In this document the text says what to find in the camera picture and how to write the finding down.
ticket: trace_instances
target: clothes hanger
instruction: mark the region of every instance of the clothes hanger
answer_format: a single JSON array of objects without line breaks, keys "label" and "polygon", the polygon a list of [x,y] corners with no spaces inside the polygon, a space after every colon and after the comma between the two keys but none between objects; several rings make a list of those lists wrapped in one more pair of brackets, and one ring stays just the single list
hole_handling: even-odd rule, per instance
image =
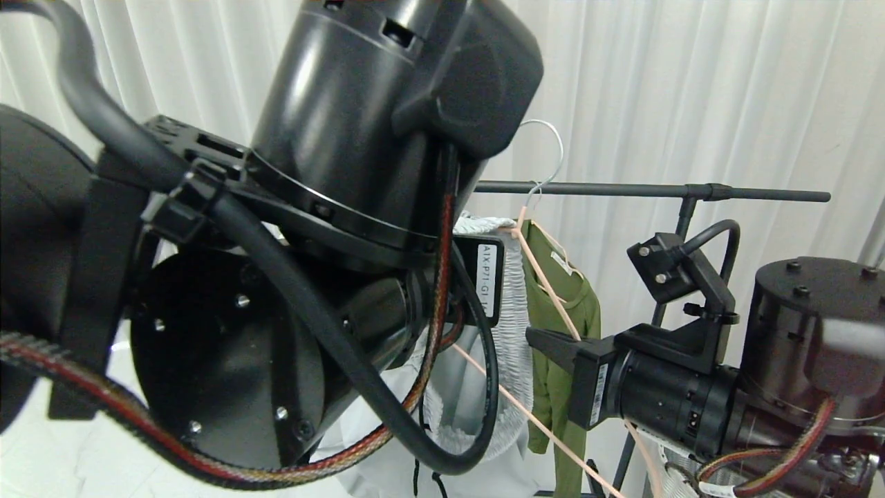
[{"label": "clothes hanger", "polygon": [[581,334],[578,333],[578,328],[574,326],[572,318],[568,315],[568,313],[566,313],[566,309],[562,306],[562,303],[564,303],[565,300],[560,298],[553,290],[553,286],[550,285],[550,281],[547,279],[547,276],[544,275],[544,272],[541,269],[541,265],[538,264],[538,260],[532,253],[532,250],[528,247],[528,242],[526,241],[526,238],[522,235],[522,223],[526,220],[526,212],[528,211],[528,204],[532,200],[532,196],[540,191],[544,185],[552,182],[553,179],[556,178],[556,175],[559,174],[559,171],[562,169],[563,164],[566,160],[566,148],[562,144],[562,136],[559,135],[559,131],[556,129],[556,127],[549,122],[543,120],[526,120],[521,122],[519,126],[522,127],[529,123],[542,124],[553,132],[559,144],[559,163],[557,164],[556,170],[553,171],[552,175],[548,176],[543,182],[538,183],[535,187],[532,188],[532,190],[528,192],[528,195],[526,196],[526,202],[525,204],[523,204],[522,208],[519,211],[519,217],[516,221],[516,227],[512,228],[510,233],[514,238],[517,238],[519,240],[519,245],[522,247],[523,255],[528,258],[529,264],[532,265],[532,269],[535,271],[538,279],[541,280],[542,288],[550,296],[550,300],[553,302],[553,307],[557,310],[557,313],[559,313],[559,317],[562,318],[562,321],[566,324],[566,328],[568,329],[569,334],[574,340],[581,340]]}]

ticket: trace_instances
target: white fabric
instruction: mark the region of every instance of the white fabric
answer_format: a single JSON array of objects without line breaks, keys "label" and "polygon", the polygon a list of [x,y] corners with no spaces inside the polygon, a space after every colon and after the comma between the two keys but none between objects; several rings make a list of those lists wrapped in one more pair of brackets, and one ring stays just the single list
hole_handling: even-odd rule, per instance
[{"label": "white fabric", "polygon": [[[298,9],[293,0],[69,1],[96,39],[102,82],[137,120],[166,113],[242,144],[250,141]],[[726,217],[741,223],[731,283],[738,313],[747,312],[756,268],[769,261],[799,254],[858,258],[885,197],[885,2],[504,3],[541,47],[544,78],[527,118],[551,121],[562,132],[566,165],[559,181],[721,182],[833,192],[828,204],[699,204],[692,234]],[[57,38],[45,20],[0,15],[0,102],[48,122],[94,155],[98,143],[54,81],[56,54]],[[511,148],[489,162],[484,178],[541,180],[556,166],[557,154],[546,130],[524,127]],[[475,213],[512,217],[524,200],[482,194],[469,204]],[[654,303],[624,250],[655,231],[672,230],[678,209],[678,199],[543,195],[533,218],[593,282],[604,335],[649,319]],[[717,239],[709,247],[714,265],[723,243]],[[680,320],[673,311],[665,325]],[[742,332],[736,328],[729,337],[733,364]],[[32,426],[20,439],[23,446],[37,444],[48,425]],[[85,434],[91,425],[78,427]],[[614,473],[620,452],[609,448],[620,448],[624,434],[612,429],[596,445],[606,450],[588,453],[604,475]],[[3,444],[4,455],[8,447]],[[73,496],[76,486],[59,483],[73,479],[67,455],[77,453],[78,446],[69,445],[42,453],[43,460],[19,461],[17,470],[54,469],[38,479],[5,472],[11,458],[4,458],[3,481],[23,476],[20,482],[27,483],[20,486],[28,492],[40,482],[64,490],[28,494]],[[628,477],[641,465],[634,459]],[[527,472],[537,472],[543,487],[552,489],[548,468]],[[133,479],[133,487],[142,481],[142,489],[150,486],[145,475]],[[625,493],[639,496],[642,485],[628,479]]]},{"label": "white fabric", "polygon": [[[496,230],[515,226],[511,219],[490,219],[468,213],[458,217],[456,234],[489,234],[504,242],[504,283],[501,313],[492,328],[498,359],[499,382],[519,402],[532,408],[532,355],[525,340],[528,311],[525,277],[519,242],[509,233]],[[403,399],[418,376],[427,334],[415,346],[406,363],[381,373],[399,399]],[[482,344],[474,327],[465,327],[458,344],[483,364]],[[485,401],[485,376],[468,365],[455,351],[439,355],[425,391],[425,423],[428,435],[443,449],[462,453],[475,440],[481,428]],[[380,420],[365,401],[358,399],[348,407],[327,432],[314,460],[332,455],[362,439]],[[512,498],[531,496],[537,485],[525,473],[524,456],[528,442],[527,419],[510,402],[501,398],[489,449],[480,465],[466,475],[442,478],[447,495]],[[375,455],[369,456],[338,478],[357,498],[411,497],[414,457],[397,440],[392,440]],[[422,498],[436,496],[437,484],[431,482],[431,470],[422,466],[419,490]],[[477,488],[482,483],[489,488]]]}]

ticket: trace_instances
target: silver screw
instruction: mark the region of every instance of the silver screw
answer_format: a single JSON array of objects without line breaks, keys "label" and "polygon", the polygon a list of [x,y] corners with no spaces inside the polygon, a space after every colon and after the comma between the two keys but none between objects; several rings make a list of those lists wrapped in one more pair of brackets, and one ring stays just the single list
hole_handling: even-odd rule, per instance
[{"label": "silver screw", "polygon": [[251,301],[249,300],[249,296],[246,294],[237,294],[236,295],[236,307],[243,309],[249,306]]}]

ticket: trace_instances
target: clothing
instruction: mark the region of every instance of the clothing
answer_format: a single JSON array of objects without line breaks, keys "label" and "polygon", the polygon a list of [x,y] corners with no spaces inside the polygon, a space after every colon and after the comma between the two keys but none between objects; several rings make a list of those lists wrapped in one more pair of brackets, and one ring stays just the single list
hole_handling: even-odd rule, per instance
[{"label": "clothing", "polygon": [[[499,381],[527,407],[532,406],[533,385],[526,372],[531,370],[532,355],[525,340],[528,311],[525,277],[519,241],[499,227],[515,226],[513,220],[477,218],[462,214],[456,234],[493,232],[504,242],[504,282],[501,314],[492,329],[498,358]],[[424,354],[427,334],[415,346],[415,353],[398,368],[386,370],[381,377],[400,400],[417,377]],[[474,327],[465,327],[457,344],[483,364],[482,344]],[[457,352],[447,350],[436,360],[425,391],[423,418],[427,435],[451,453],[462,453],[473,444],[480,431],[485,403],[485,376]],[[441,476],[421,465],[418,496],[421,498],[528,498],[538,487],[526,472],[528,444],[527,418],[503,397],[499,398],[495,431],[489,450],[481,462],[467,474]],[[421,410],[415,410],[419,417]],[[312,460],[331,456],[345,449],[378,426],[380,420],[361,398],[339,417],[326,432]],[[357,498],[412,498],[414,456],[398,440],[392,440],[363,462],[337,475],[351,496]]]},{"label": "clothing", "polygon": [[[584,338],[599,338],[602,324],[599,299],[590,283],[578,270],[566,262],[565,256],[534,223],[523,222],[522,235],[538,261],[538,266],[550,281],[550,286],[572,319],[578,334]],[[528,320],[532,326],[568,334],[566,324],[559,316],[550,295],[543,289],[535,270],[523,260],[526,276]],[[535,405],[532,413],[560,438],[574,453],[583,458],[587,433],[568,420],[568,402],[572,394],[572,376],[543,354],[532,350],[535,374]],[[528,448],[535,453],[547,452],[549,438],[537,427],[529,426]],[[558,447],[554,449],[556,465],[555,498],[575,498],[581,495],[584,472]]]}]

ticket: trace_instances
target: cable clip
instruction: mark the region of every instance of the cable clip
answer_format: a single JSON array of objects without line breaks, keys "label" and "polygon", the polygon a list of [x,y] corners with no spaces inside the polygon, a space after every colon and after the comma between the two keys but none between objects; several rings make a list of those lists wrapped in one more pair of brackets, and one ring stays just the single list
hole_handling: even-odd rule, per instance
[{"label": "cable clip", "polygon": [[226,178],[224,168],[208,160],[194,160],[177,187],[168,194],[151,196],[142,213],[147,229],[176,245],[193,241],[224,191]]},{"label": "cable clip", "polygon": [[721,323],[723,325],[737,325],[741,321],[741,316],[737,313],[712,313],[707,311],[707,308],[690,302],[685,303],[685,306],[682,307],[682,313],[688,316],[697,316],[708,322]]}]

